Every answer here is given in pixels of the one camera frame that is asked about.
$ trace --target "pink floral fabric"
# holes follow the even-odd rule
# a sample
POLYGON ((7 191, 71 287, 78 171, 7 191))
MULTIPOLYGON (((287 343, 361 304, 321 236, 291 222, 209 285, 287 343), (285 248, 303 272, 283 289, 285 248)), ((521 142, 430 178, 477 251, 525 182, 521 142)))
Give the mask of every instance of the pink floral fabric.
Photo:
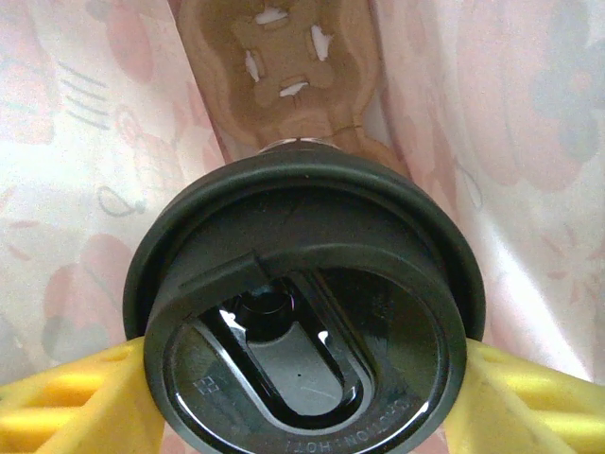
MULTIPOLYGON (((213 131, 180 4, 0 3, 0 383, 123 341, 122 288, 148 227, 251 153, 213 131)), ((389 131, 377 135, 469 239, 485 341, 605 383, 605 9, 371 5, 385 77, 369 131, 389 131)), ((164 454, 192 452, 166 431, 164 454)), ((442 430, 415 452, 446 454, 442 430)))

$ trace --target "brown cardboard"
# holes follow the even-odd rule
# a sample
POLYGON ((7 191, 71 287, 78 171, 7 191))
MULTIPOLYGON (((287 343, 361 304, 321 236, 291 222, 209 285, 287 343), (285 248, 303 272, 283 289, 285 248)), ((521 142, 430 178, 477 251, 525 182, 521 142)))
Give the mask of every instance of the brown cardboard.
POLYGON ((320 138, 406 173, 363 130, 380 74, 367 0, 183 0, 178 27, 211 115, 235 139, 260 149, 286 138, 320 138), (287 16, 257 24, 266 7, 287 16), (332 36, 325 61, 312 26, 332 36), (247 51, 258 81, 246 67, 247 51), (280 96, 300 82, 307 85, 296 95, 280 96))

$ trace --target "black lid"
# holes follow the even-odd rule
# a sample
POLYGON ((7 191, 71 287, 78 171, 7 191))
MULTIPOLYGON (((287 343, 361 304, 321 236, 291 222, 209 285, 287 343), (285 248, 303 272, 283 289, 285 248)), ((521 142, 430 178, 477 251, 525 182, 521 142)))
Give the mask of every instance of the black lid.
POLYGON ((423 191, 301 140, 185 189, 124 301, 156 403, 204 452, 407 452, 484 317, 473 254, 423 191))

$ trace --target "black plastic lid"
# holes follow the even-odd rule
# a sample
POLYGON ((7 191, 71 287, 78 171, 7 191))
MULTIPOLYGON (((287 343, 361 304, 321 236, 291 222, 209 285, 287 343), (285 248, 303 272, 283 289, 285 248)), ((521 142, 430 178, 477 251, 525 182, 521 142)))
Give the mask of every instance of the black plastic lid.
POLYGON ((302 140, 185 189, 124 301, 158 407, 203 452, 408 452, 484 317, 473 254, 423 191, 302 140))

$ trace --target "yellow plastic holder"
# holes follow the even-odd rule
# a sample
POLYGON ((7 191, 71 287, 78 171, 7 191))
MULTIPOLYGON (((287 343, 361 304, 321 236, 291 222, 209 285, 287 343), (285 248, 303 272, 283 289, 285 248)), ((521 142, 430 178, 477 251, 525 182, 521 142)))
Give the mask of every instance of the yellow plastic holder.
POLYGON ((0 454, 155 454, 143 338, 0 387, 0 454))
MULTIPOLYGON (((0 387, 0 454, 156 454, 143 338, 0 387)), ((468 340, 450 454, 605 454, 605 387, 468 340)))
POLYGON ((468 340, 450 454, 603 454, 605 387, 468 340))

